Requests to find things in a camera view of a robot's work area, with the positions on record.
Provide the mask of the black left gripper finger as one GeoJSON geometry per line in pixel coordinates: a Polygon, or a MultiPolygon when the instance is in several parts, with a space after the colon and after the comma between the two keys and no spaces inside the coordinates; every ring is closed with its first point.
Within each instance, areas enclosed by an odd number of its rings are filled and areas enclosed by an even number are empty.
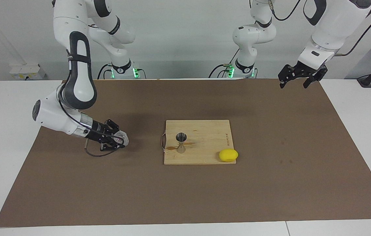
{"type": "Polygon", "coordinates": [[[320,69],[314,75],[309,74],[308,78],[303,83],[303,87],[306,89],[310,84],[321,81],[326,73],[327,67],[320,67],[320,69]]]}
{"type": "Polygon", "coordinates": [[[295,76],[295,68],[290,65],[285,65],[278,74],[278,79],[280,81],[280,88],[283,89],[285,85],[294,80],[295,76]]]}

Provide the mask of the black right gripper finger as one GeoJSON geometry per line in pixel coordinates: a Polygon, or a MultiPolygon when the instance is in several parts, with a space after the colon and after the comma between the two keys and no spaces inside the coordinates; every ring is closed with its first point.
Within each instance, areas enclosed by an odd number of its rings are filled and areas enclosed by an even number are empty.
{"type": "Polygon", "coordinates": [[[108,132],[118,132],[120,130],[119,126],[115,122],[113,122],[111,119],[106,120],[105,125],[108,126],[107,128],[108,132]]]}
{"type": "Polygon", "coordinates": [[[124,140],[121,141],[108,141],[108,142],[100,142],[100,151],[116,151],[118,149],[125,148],[124,140]]]}

